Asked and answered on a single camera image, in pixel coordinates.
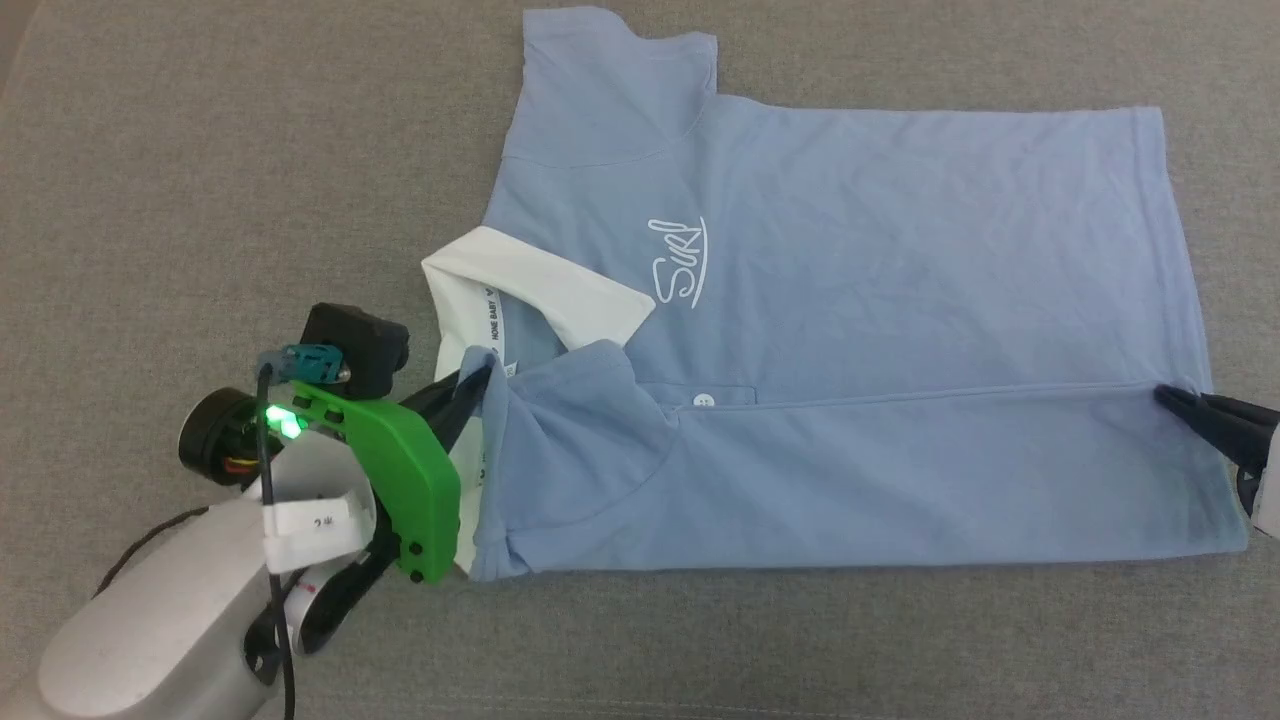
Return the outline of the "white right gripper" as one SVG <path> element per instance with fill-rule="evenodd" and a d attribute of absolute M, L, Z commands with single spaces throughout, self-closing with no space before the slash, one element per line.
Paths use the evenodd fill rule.
<path fill-rule="evenodd" d="M 1175 386 L 1157 386 L 1155 400 L 1236 465 L 1236 492 L 1253 527 L 1277 541 L 1279 411 Z"/>

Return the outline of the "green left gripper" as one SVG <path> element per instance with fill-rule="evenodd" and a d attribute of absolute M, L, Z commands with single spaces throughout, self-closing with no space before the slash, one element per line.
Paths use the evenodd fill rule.
<path fill-rule="evenodd" d="M 483 402 L 492 370 L 449 375 L 399 405 L 349 400 L 294 383 L 288 404 L 260 405 L 236 388 L 216 389 L 186 418 L 178 456 L 189 470 L 260 500 L 259 473 L 271 477 L 264 511 L 268 569 L 284 574 L 371 551 L 390 534 L 390 560 L 413 582 L 434 583 L 453 568 L 461 483 L 448 452 Z"/>

